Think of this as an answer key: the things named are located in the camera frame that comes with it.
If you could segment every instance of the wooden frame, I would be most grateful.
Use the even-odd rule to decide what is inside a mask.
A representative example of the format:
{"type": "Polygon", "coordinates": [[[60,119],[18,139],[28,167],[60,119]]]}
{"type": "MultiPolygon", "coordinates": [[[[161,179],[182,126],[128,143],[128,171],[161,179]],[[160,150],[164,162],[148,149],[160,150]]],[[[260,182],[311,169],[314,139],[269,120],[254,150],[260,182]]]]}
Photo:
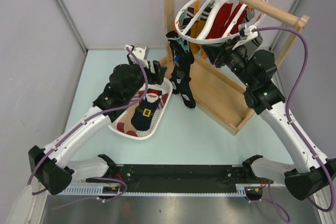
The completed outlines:
{"type": "MultiPolygon", "coordinates": [[[[262,0],[239,0],[260,12],[278,20],[301,32],[306,26],[309,17],[304,15],[299,18],[293,14],[268,4],[262,0]]],[[[164,0],[164,21],[166,33],[173,30],[174,23],[174,0],[164,0]]],[[[297,36],[291,34],[281,52],[276,58],[279,67],[285,59],[297,36]]],[[[171,50],[166,44],[167,55],[161,60],[162,65],[168,66],[166,77],[170,78],[173,70],[173,58],[171,50]]],[[[193,96],[208,115],[229,130],[233,135],[245,125],[253,116],[254,111],[245,103],[245,87],[236,83],[219,69],[208,64],[195,55],[195,62],[191,67],[191,89],[193,96]]]]}

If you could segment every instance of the white table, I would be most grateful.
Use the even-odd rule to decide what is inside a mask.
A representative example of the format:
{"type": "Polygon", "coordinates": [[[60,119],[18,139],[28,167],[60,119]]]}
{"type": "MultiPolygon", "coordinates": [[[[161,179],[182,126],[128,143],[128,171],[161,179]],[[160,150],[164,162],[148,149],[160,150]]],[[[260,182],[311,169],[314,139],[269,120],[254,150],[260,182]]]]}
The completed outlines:
{"type": "MultiPolygon", "coordinates": [[[[89,51],[71,108],[67,128],[88,111],[102,92],[109,75],[127,63],[124,50],[89,51]]],[[[160,60],[165,50],[150,50],[149,60],[160,60]]],[[[132,140],[106,128],[97,133],[74,157],[88,159],[107,154],[118,164],[241,164],[260,154],[283,163],[292,160],[272,129],[254,115],[232,136],[199,108],[187,108],[180,95],[173,95],[152,137],[132,140]]]]}

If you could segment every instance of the white basket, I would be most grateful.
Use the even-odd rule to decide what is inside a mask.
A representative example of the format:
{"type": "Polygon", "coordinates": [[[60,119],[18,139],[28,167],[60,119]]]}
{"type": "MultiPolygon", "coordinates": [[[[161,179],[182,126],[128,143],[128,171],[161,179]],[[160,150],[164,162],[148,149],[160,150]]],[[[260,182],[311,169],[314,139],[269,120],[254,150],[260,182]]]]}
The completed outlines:
{"type": "MultiPolygon", "coordinates": [[[[150,128],[147,131],[137,131],[136,134],[138,136],[132,136],[132,135],[128,135],[126,133],[120,132],[117,129],[117,124],[118,122],[127,114],[128,109],[124,111],[124,113],[121,114],[120,117],[118,117],[112,124],[109,125],[110,130],[116,132],[119,135],[131,138],[131,139],[135,139],[135,140],[145,140],[147,138],[149,138],[150,136],[152,136],[159,124],[159,121],[161,120],[161,117],[163,115],[163,112],[168,104],[169,98],[172,94],[173,91],[173,86],[171,84],[171,82],[167,79],[164,78],[163,83],[161,85],[148,85],[149,89],[154,89],[154,90],[160,90],[162,91],[162,95],[167,94],[167,100],[163,106],[163,108],[159,109],[157,108],[154,112],[153,115],[153,119],[150,125],[150,128]]],[[[145,89],[145,85],[142,86],[142,88],[140,89],[140,91],[143,91],[145,89]]]]}

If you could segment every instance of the santa belt buckle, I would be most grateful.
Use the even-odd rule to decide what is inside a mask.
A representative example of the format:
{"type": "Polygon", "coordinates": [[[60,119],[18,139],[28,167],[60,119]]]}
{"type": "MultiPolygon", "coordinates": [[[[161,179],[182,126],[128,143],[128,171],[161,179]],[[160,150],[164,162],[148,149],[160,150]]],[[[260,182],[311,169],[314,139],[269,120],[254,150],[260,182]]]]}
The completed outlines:
{"type": "Polygon", "coordinates": [[[144,109],[142,115],[147,116],[148,118],[151,116],[151,110],[149,109],[144,109]]]}

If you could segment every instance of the gray floor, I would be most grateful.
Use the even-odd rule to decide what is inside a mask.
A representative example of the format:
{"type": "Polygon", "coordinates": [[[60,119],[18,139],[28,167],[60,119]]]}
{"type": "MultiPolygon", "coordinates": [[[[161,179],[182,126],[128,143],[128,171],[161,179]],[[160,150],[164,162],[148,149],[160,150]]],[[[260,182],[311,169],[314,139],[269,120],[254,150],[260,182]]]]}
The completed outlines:
{"type": "MultiPolygon", "coordinates": [[[[274,188],[273,192],[276,201],[288,211],[291,223],[321,223],[317,211],[308,201],[294,199],[283,188],[274,188]]],[[[85,200],[51,210],[79,198],[49,196],[41,224],[284,223],[273,205],[266,202],[249,204],[243,198],[234,197],[127,196],[104,204],[85,200]]],[[[269,198],[267,191],[263,198],[269,198]]]]}

